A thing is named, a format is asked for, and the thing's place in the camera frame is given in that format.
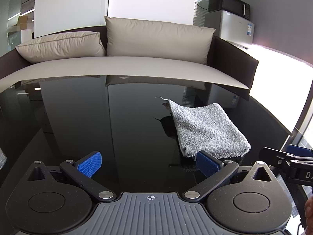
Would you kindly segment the person's hand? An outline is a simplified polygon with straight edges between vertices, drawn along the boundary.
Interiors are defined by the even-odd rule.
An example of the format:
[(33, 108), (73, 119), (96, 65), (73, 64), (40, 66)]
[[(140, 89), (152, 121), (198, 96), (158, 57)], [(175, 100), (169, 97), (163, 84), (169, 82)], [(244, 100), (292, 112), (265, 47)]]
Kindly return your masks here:
[(305, 203), (305, 216), (306, 216), (306, 234), (312, 234), (313, 229), (313, 199), (309, 198)]

